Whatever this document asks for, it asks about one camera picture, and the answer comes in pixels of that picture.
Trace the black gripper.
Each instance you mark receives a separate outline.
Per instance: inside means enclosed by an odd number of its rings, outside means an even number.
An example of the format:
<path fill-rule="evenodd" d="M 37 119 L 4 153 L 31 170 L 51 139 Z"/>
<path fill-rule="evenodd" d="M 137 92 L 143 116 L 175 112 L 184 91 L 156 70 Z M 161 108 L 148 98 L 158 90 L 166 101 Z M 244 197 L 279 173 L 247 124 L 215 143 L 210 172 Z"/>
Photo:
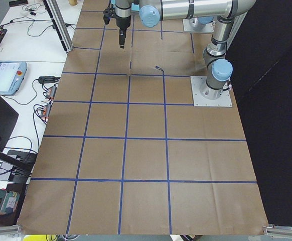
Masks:
<path fill-rule="evenodd" d="M 130 17 L 116 16 L 116 25 L 119 27 L 119 46 L 125 48 L 126 31 L 130 27 Z"/>

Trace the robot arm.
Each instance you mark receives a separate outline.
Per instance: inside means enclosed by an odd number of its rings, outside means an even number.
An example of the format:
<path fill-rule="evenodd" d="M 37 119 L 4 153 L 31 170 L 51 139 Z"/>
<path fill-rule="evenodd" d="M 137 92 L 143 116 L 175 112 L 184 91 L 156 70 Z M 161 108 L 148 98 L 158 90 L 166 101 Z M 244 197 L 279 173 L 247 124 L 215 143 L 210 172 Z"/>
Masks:
<path fill-rule="evenodd" d="M 194 98 L 211 103 L 226 95 L 231 85 L 232 64 L 225 59 L 235 19 L 247 13 L 255 1 L 110 1 L 103 12 L 104 22 L 114 18 L 119 28 L 119 46 L 125 47 L 132 6 L 139 7 L 140 22 L 153 28 L 161 22 L 180 21 L 185 33 L 202 33 L 211 26 L 211 41 L 203 50 L 207 76 L 192 88 Z"/>

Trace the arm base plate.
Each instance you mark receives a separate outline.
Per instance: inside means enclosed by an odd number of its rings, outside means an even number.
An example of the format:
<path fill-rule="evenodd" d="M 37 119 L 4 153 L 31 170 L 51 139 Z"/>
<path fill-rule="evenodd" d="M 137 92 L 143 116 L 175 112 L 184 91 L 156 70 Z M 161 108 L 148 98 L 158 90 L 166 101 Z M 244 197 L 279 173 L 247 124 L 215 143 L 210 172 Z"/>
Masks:
<path fill-rule="evenodd" d="M 233 107 L 227 83 L 222 89 L 211 89 L 206 76 L 190 76 L 193 104 L 195 107 Z"/>
<path fill-rule="evenodd" d="M 214 32 L 214 17 L 199 17 L 183 19 L 183 28 L 186 33 L 212 34 Z"/>

